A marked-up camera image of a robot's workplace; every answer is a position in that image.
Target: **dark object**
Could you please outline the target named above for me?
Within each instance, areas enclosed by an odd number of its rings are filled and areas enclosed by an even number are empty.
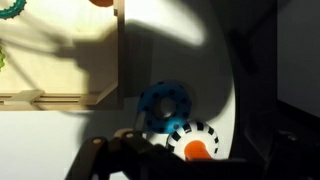
[[[265,164],[245,159],[184,162],[163,146],[152,145],[140,133],[127,132],[109,142],[103,137],[88,139],[66,179],[88,180],[96,174],[104,180],[123,171],[130,179],[298,180],[302,165],[304,169],[313,166],[301,164],[301,153],[298,137],[276,132]]]

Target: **wooden board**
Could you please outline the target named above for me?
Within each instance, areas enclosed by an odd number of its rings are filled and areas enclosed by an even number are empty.
[[[0,1],[0,9],[10,6],[8,2]],[[106,109],[121,107],[124,7],[122,0],[115,4],[101,8],[88,0],[28,0],[20,16],[0,20],[0,45],[6,54],[0,110],[17,105],[17,110],[34,109],[21,108],[28,103],[17,97],[35,90],[43,93],[31,106],[45,110],[86,109],[100,102]]]

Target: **orange ball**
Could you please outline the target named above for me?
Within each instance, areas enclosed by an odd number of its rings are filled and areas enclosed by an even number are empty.
[[[113,5],[113,0],[90,0],[90,2],[99,7],[109,7]]]

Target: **blue toy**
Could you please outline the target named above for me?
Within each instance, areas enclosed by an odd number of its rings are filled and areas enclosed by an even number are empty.
[[[159,118],[154,112],[154,107],[165,98],[174,101],[176,110],[169,117]],[[170,134],[187,122],[191,106],[192,102],[182,86],[175,82],[159,82],[141,94],[138,113],[146,112],[146,129],[156,133]]]

